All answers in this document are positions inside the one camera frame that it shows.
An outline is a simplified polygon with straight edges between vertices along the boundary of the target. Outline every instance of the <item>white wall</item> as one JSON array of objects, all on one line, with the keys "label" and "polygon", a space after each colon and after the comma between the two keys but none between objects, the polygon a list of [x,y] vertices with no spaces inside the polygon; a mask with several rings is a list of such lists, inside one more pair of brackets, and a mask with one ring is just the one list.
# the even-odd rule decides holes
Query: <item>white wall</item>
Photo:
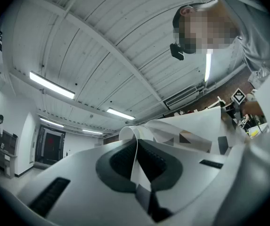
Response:
[{"label": "white wall", "polygon": [[66,132],[63,156],[66,157],[67,152],[68,156],[70,156],[73,153],[94,148],[95,144],[98,143],[100,144],[100,139],[96,137],[86,137]]},{"label": "white wall", "polygon": [[[29,168],[29,165],[26,165],[26,159],[29,163],[32,141],[30,130],[33,129],[35,105],[31,100],[19,96],[15,97],[8,85],[0,84],[0,88],[0,114],[4,116],[4,130],[18,136],[15,173],[20,174]],[[28,116],[29,112],[32,113],[33,118]]]}]

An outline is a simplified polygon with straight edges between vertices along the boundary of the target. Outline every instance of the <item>white ceiling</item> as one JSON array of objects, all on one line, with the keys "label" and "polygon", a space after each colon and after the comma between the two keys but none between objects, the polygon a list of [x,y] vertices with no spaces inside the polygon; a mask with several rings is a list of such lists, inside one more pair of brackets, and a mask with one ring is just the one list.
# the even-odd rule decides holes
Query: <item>white ceiling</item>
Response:
[{"label": "white ceiling", "polygon": [[[167,108],[159,100],[204,82],[205,55],[185,55],[179,61],[169,50],[172,18],[178,7],[191,2],[16,0],[2,25],[4,64],[25,77],[10,76],[13,88],[33,98],[42,116],[108,133],[126,120],[43,95],[26,83],[29,72],[75,92],[74,100],[84,108],[102,112],[111,107],[136,117],[135,123],[164,113]],[[234,70],[240,58],[237,43],[214,53],[208,84]]]}]

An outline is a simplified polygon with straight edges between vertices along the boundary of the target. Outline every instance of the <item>floor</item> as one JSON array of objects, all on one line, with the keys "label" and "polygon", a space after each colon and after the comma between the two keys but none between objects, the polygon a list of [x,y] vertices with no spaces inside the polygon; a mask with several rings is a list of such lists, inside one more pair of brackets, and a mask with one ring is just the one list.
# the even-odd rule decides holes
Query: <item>floor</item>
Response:
[{"label": "floor", "polygon": [[21,177],[14,177],[12,179],[5,176],[3,171],[0,171],[0,186],[10,191],[16,196],[19,191],[33,178],[40,174],[43,170],[32,168]]}]

